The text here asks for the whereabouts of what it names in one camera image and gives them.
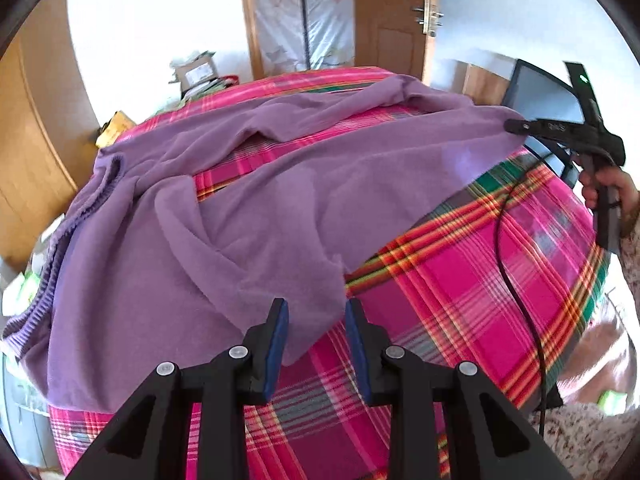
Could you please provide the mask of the floral sleeve right forearm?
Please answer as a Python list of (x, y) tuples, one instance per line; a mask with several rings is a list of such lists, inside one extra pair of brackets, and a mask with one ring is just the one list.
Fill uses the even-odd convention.
[[(639, 300), (639, 191), (618, 191), (622, 203), (620, 266), (626, 284)], [(604, 414), (597, 405), (577, 403), (552, 408), (546, 415), (544, 442), (575, 479), (604, 479), (631, 444), (639, 428), (639, 411)]]

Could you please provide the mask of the person's right hand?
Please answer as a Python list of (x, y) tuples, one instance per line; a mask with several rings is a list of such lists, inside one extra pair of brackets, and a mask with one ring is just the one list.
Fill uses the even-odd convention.
[(589, 209), (597, 206), (599, 188), (612, 186), (616, 189), (620, 199), (622, 237), (627, 237), (639, 217), (639, 191), (632, 177), (618, 167), (602, 168), (593, 176), (583, 169), (579, 174), (579, 182), (582, 184), (582, 198)]

